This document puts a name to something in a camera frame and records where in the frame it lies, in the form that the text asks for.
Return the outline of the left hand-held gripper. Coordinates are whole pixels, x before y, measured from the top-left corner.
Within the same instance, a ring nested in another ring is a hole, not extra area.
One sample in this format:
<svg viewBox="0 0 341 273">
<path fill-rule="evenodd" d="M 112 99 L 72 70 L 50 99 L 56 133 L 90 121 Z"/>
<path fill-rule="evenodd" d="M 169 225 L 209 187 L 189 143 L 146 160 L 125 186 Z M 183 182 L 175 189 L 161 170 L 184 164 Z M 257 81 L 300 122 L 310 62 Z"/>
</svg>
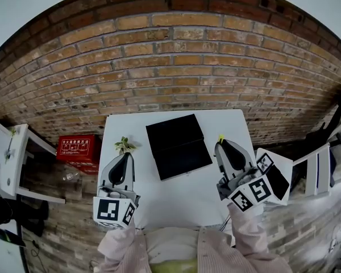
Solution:
<svg viewBox="0 0 341 273">
<path fill-rule="evenodd" d="M 114 158 L 101 172 L 93 198 L 93 220 L 113 229 L 127 228 L 139 206 L 134 192 L 134 159 L 129 152 Z"/>
</svg>

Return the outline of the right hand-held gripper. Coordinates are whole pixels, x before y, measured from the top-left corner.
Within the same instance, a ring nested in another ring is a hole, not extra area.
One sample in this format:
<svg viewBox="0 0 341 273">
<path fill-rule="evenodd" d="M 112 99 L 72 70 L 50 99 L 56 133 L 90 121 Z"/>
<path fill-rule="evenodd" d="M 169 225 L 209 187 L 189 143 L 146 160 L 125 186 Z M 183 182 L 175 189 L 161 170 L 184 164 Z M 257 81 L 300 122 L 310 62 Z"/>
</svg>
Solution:
<svg viewBox="0 0 341 273">
<path fill-rule="evenodd" d="M 222 174 L 217 183 L 220 199 L 230 200 L 246 212 L 267 201 L 272 195 L 271 185 L 258 169 L 255 156 L 237 143 L 219 139 L 214 156 Z"/>
</svg>

